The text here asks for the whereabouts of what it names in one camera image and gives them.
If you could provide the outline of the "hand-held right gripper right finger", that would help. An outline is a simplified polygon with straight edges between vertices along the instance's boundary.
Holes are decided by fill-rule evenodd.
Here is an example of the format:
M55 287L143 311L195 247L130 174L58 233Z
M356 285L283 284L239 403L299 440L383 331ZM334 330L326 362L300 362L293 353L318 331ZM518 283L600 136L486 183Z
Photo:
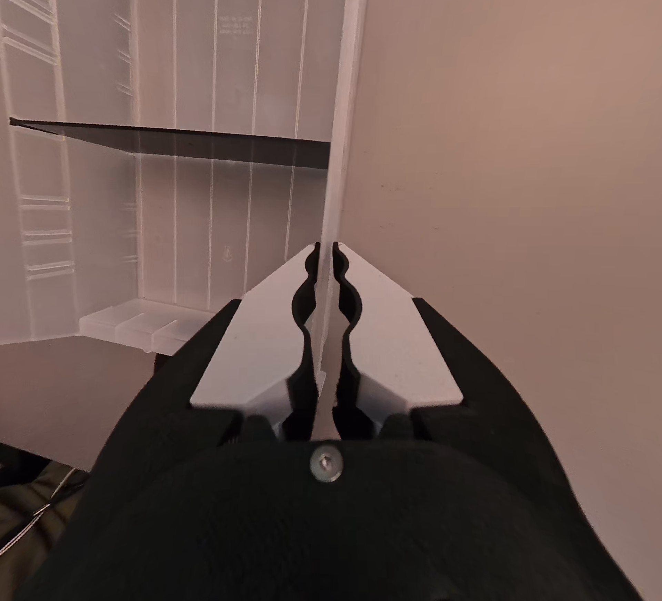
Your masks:
M341 439L371 440L393 415L461 405L413 295L343 243L333 244L332 258L348 321L332 408Z

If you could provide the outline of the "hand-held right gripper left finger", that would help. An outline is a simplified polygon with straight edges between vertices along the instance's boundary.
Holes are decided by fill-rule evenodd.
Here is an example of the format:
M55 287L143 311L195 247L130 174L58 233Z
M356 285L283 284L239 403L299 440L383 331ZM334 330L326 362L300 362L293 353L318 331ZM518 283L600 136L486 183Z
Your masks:
M310 440L319 391L307 321L320 244L307 245L248 291L193 392L194 408L259 415L283 440Z

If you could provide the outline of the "clear plastic box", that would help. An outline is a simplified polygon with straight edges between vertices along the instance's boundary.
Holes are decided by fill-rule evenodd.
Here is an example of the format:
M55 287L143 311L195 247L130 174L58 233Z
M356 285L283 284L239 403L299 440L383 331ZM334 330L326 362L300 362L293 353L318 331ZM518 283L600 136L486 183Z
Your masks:
M327 253L365 0L1 0L1 348L170 355ZM330 142L327 170L134 155L10 125Z

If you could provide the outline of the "dark cloth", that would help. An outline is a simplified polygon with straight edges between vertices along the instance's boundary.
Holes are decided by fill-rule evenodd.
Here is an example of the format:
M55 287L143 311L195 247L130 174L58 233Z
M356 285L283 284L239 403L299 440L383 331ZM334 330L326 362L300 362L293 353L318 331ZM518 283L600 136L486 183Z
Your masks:
M62 537L89 473L1 444L1 599L37 572Z

